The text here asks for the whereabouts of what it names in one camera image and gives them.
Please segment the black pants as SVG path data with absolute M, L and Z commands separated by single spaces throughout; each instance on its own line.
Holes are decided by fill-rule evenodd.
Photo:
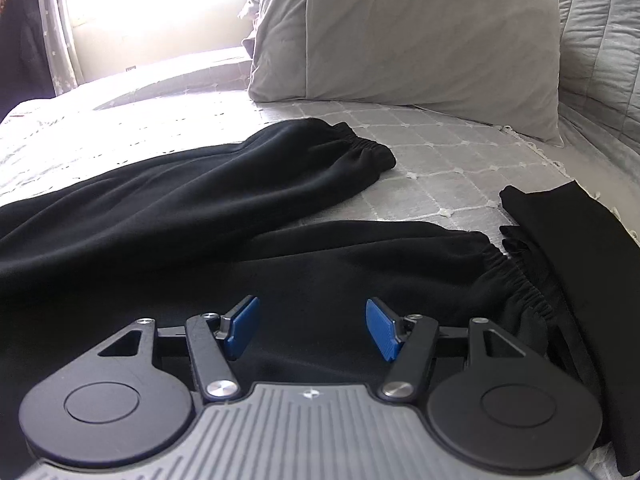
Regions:
M 246 296 L 260 320 L 235 365 L 252 382 L 387 372 L 370 298 L 445 326 L 488 318 L 544 353 L 550 304 L 479 232 L 307 217 L 379 190 L 396 160 L 348 125 L 287 120 L 239 144 L 154 157 L 1 211 L 1 474 L 30 466 L 24 395 L 137 318 L 180 325 Z

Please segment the white quilted bedspread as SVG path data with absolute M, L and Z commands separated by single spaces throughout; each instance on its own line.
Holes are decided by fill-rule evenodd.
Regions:
M 246 72 L 244 63 L 196 58 L 17 105 L 1 125 L 1 210 L 142 160 L 239 144 L 278 122 L 308 118 L 348 125 L 396 160 L 386 185 L 311 214 L 311 224 L 427 222 L 479 232 L 518 267 L 502 244 L 501 227 L 514 223 L 501 205 L 504 188 L 536 193 L 575 181 L 596 200 L 584 178 L 508 127 L 414 107 L 257 103 L 247 95 Z M 78 479 L 120 477 L 129 464 L 124 449 L 135 438 L 149 432 L 154 448 L 173 448 L 186 428 L 218 410 L 198 393 L 186 338 L 167 337 L 168 326 L 137 318 L 24 395 L 17 419 L 32 460 L 27 469 L 41 460 L 60 462 Z

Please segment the folded black garment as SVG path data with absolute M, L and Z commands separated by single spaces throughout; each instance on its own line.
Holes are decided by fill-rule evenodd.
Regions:
M 639 471 L 639 247 L 575 181 L 524 193 L 507 186 L 502 244 L 548 308 L 550 359 L 599 401 L 598 444 L 612 443 L 618 472 Z

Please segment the grey pillow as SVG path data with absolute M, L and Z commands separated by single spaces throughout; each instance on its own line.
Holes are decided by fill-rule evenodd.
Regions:
M 259 0 L 248 92 L 558 136 L 558 0 Z

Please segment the dark hanging clothes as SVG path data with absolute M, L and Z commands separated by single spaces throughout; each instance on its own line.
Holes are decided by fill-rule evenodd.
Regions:
M 1 119 L 18 104 L 55 96 L 39 0 L 1 0 Z

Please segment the grey dotted curtain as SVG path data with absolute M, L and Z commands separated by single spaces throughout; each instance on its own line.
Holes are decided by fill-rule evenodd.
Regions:
M 78 88 L 85 78 L 64 0 L 38 0 L 38 4 L 52 84 L 59 96 Z

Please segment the grey quilted headboard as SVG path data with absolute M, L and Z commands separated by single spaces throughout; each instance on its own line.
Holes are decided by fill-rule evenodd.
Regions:
M 638 179 L 639 0 L 559 6 L 563 125 Z

